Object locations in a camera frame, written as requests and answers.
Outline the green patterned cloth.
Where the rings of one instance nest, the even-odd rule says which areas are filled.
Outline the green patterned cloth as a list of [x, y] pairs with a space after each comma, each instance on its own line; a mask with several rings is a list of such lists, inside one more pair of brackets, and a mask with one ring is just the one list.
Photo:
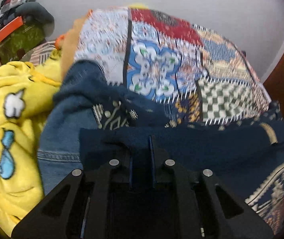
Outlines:
[[45, 40], [43, 26], [38, 22], [26, 23], [0, 42], [0, 62], [19, 61], [27, 52]]

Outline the orange box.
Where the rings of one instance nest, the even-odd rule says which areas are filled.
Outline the orange box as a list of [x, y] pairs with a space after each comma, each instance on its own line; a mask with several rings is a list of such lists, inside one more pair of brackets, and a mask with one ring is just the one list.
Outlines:
[[6, 26], [0, 29], [0, 42], [2, 42], [7, 36], [23, 25], [23, 18], [21, 16], [16, 17]]

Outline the blue denim jeans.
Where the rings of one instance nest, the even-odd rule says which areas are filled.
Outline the blue denim jeans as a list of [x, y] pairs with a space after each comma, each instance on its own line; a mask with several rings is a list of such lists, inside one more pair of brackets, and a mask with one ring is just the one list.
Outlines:
[[165, 126], [167, 108], [123, 85], [107, 84], [97, 63], [78, 61], [67, 71], [41, 133], [38, 166], [48, 194], [72, 170], [81, 169], [81, 129]]

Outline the navy patterned garment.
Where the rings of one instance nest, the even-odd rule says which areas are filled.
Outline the navy patterned garment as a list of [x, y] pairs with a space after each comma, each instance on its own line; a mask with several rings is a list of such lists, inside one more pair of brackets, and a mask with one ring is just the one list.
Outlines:
[[81, 129], [85, 170], [99, 168], [118, 154], [129, 154], [129, 182], [154, 179], [154, 142], [170, 159], [191, 171], [210, 169], [278, 233], [284, 225], [284, 119], [277, 102], [266, 112], [221, 125], [164, 125], [152, 115], [132, 127]]

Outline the patchwork patterned bedspread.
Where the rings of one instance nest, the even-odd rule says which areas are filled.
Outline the patchwork patterned bedspread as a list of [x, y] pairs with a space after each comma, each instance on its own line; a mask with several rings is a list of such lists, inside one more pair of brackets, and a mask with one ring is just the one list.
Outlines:
[[258, 118], [270, 97], [244, 53], [217, 32], [158, 10], [90, 10], [58, 41], [61, 73], [91, 61], [110, 85], [174, 106], [174, 123]]

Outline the dark grey pillow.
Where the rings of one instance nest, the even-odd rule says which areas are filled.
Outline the dark grey pillow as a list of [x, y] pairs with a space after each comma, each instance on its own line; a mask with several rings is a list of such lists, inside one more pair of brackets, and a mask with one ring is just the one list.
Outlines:
[[34, 20], [42, 24], [46, 37], [53, 34], [55, 27], [54, 17], [42, 5], [40, 5], [40, 3], [23, 3], [15, 9], [15, 15], [22, 16], [24, 18], [31, 16]]

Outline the yellow fleece cartoon blanket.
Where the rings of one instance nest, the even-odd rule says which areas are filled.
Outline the yellow fleece cartoon blanket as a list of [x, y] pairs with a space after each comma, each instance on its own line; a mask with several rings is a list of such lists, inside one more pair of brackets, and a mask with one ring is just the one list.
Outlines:
[[37, 66], [0, 66], [0, 227], [7, 235], [44, 196], [37, 150], [61, 85], [60, 61], [53, 50]]

